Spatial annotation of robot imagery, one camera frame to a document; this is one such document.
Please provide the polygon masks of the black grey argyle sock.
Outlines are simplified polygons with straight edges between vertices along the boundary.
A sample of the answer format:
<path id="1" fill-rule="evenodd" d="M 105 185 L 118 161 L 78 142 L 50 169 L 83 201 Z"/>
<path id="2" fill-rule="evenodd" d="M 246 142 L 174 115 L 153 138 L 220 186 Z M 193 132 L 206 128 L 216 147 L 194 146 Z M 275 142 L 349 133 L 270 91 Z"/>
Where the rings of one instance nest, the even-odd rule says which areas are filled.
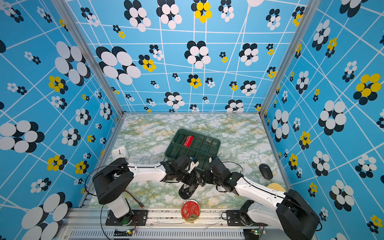
<path id="1" fill-rule="evenodd" d="M 186 181 L 179 189 L 179 196 L 187 200 L 195 193 L 199 186 L 205 186 L 203 177 L 199 172 L 193 172 L 186 178 Z"/>

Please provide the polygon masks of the green compartment tray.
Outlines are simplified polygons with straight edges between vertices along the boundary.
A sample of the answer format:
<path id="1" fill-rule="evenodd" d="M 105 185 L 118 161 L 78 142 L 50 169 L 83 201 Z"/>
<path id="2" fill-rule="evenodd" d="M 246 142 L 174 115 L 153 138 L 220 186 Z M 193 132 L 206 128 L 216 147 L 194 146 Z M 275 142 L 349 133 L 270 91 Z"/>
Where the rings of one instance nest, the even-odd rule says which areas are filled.
<path id="1" fill-rule="evenodd" d="M 175 143 L 175 138 L 178 134 L 185 135 L 183 140 L 186 140 L 187 136 L 193 136 L 194 139 L 189 148 Z M 200 164 L 197 166 L 199 171 L 209 170 L 209 158 L 217 156 L 221 146 L 219 139 L 202 135 L 186 129 L 178 129 L 169 146 L 165 151 L 167 159 L 176 160 L 181 155 L 187 155 L 188 157 L 196 158 Z"/>

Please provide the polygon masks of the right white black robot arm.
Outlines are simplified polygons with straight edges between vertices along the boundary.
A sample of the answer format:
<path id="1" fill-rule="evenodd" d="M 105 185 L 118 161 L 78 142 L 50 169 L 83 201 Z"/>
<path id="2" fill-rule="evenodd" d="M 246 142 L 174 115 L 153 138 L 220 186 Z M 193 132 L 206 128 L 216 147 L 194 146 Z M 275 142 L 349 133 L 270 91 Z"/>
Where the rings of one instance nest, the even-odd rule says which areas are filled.
<path id="1" fill-rule="evenodd" d="M 315 232 L 322 229 L 320 218 L 298 192 L 292 189 L 282 192 L 260 185 L 241 173 L 231 172 L 217 156 L 208 160 L 205 182 L 247 198 L 239 210 L 246 226 L 272 226 L 291 240 L 311 240 Z"/>

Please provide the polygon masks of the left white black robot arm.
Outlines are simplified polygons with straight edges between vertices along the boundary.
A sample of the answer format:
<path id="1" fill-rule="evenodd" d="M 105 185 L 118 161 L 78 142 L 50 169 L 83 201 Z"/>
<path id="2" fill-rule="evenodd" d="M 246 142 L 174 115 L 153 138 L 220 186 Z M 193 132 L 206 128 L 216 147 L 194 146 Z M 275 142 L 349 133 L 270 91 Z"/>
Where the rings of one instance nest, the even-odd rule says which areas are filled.
<path id="1" fill-rule="evenodd" d="M 164 160 L 154 165 L 135 165 L 126 158 L 118 158 L 92 177 L 99 204 L 106 205 L 117 219 L 131 217 L 133 212 L 123 196 L 130 183 L 156 181 L 183 183 L 179 195 L 189 199 L 198 186 L 203 186 L 202 175 L 195 167 L 199 162 L 181 155 L 176 160 Z"/>

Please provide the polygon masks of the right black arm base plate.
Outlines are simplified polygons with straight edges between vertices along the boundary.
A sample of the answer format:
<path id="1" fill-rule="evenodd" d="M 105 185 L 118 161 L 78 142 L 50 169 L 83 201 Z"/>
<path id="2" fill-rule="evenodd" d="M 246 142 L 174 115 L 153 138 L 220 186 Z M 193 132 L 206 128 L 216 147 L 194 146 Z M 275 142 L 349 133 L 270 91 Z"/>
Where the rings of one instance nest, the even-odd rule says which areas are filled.
<path id="1" fill-rule="evenodd" d="M 239 210 L 227 210 L 221 213 L 221 218 L 227 222 L 229 227 L 267 227 L 267 224 L 255 223 L 251 220 L 243 220 Z"/>

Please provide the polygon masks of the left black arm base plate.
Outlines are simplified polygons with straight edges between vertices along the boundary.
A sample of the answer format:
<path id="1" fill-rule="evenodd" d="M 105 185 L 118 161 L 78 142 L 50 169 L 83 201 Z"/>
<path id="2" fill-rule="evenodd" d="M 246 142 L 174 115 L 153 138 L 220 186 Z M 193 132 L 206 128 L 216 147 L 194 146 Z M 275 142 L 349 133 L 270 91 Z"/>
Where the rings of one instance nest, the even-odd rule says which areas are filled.
<path id="1" fill-rule="evenodd" d="M 148 210 L 131 210 L 121 218 L 115 217 L 111 210 L 108 211 L 106 226 L 145 226 L 148 219 Z"/>

